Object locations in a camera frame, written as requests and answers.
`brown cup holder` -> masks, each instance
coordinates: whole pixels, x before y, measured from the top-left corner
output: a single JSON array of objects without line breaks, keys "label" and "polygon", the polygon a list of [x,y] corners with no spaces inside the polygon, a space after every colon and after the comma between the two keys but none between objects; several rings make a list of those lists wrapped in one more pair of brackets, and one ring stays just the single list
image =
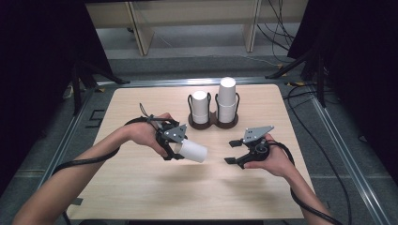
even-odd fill
[{"label": "brown cup holder", "polygon": [[[239,102],[240,102],[240,96],[238,93],[236,93],[237,95],[237,107],[239,106]],[[211,95],[209,93],[207,93],[207,99],[208,99],[208,107],[210,105],[210,100],[211,100]],[[229,122],[229,123],[222,123],[220,122],[220,120],[218,120],[218,116],[216,113],[218,113],[220,111],[220,105],[219,105],[219,101],[218,101],[218,94],[216,94],[216,102],[217,102],[217,111],[216,112],[209,112],[208,114],[208,120],[206,123],[204,124],[197,124],[193,121],[192,118],[192,107],[191,107],[191,95],[188,96],[188,105],[190,106],[190,115],[188,116],[188,122],[190,124],[191,127],[195,128],[195,129],[207,129],[210,128],[212,125],[217,126],[218,128],[223,128],[223,129],[228,129],[228,128],[233,128],[238,121],[238,116],[237,116],[237,107],[235,109],[235,117],[234,119]]]}]

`light wood tabletop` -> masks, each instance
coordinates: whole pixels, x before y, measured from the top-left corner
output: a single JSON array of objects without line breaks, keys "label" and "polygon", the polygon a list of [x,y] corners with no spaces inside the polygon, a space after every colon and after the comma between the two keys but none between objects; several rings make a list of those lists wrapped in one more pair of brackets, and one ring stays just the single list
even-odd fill
[{"label": "light wood tabletop", "polygon": [[244,145],[229,142],[243,137],[246,128],[273,125],[270,134],[291,151],[298,170],[313,187],[299,144],[274,84],[237,85],[240,103],[237,125],[198,130],[189,125],[188,95],[197,90],[212,96],[210,110],[216,111],[218,85],[122,88],[115,91],[96,142],[132,118],[170,113],[180,125],[187,124],[188,139],[207,147],[203,163],[187,159],[164,161],[146,146],[128,142],[94,176],[71,205],[72,219],[267,219],[302,218],[292,200],[288,184],[264,170],[242,170],[224,158],[247,154]]}]

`white cup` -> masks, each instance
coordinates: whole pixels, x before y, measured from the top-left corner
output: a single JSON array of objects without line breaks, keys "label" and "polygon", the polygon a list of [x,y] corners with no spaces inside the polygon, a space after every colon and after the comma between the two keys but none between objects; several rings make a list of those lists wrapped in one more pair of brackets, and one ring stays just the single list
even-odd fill
[{"label": "white cup", "polygon": [[208,115],[207,93],[204,91],[195,91],[192,95],[192,114],[196,116]]},{"label": "white cup", "polygon": [[193,119],[193,122],[195,122],[196,124],[205,124],[208,121],[208,114],[201,115],[201,116],[193,114],[192,119]]},{"label": "white cup", "polygon": [[222,78],[218,94],[218,101],[221,105],[230,106],[236,103],[236,85],[235,79],[230,77]]},{"label": "white cup", "polygon": [[222,123],[230,123],[235,118],[235,112],[237,109],[237,104],[231,106],[223,106],[219,104],[219,111],[216,112],[217,119]]},{"label": "white cup", "polygon": [[203,162],[207,156],[207,148],[188,139],[176,144],[175,153],[180,154],[185,159],[195,162]]}]

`person's left hand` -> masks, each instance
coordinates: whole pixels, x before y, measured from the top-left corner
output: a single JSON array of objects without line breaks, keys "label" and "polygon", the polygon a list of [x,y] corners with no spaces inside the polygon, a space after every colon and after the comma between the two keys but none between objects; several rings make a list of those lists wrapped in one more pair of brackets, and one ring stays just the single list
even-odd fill
[{"label": "person's left hand", "polygon": [[[170,113],[164,113],[159,118],[173,119]],[[140,145],[146,145],[153,148],[159,155],[166,158],[167,152],[156,142],[156,130],[154,127],[146,122],[132,123],[125,126],[128,131],[129,140],[134,141]]]}]

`stacked white cup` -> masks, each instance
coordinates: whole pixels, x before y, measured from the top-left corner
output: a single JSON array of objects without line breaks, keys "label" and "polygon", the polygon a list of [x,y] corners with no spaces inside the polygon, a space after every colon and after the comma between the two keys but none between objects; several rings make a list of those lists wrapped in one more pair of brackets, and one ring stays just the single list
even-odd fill
[{"label": "stacked white cup", "polygon": [[237,108],[235,79],[230,77],[222,78],[217,101],[219,111],[216,112],[218,120],[222,123],[230,123],[235,118]]},{"label": "stacked white cup", "polygon": [[192,95],[192,119],[196,124],[208,121],[208,99],[204,91],[195,91]]}]

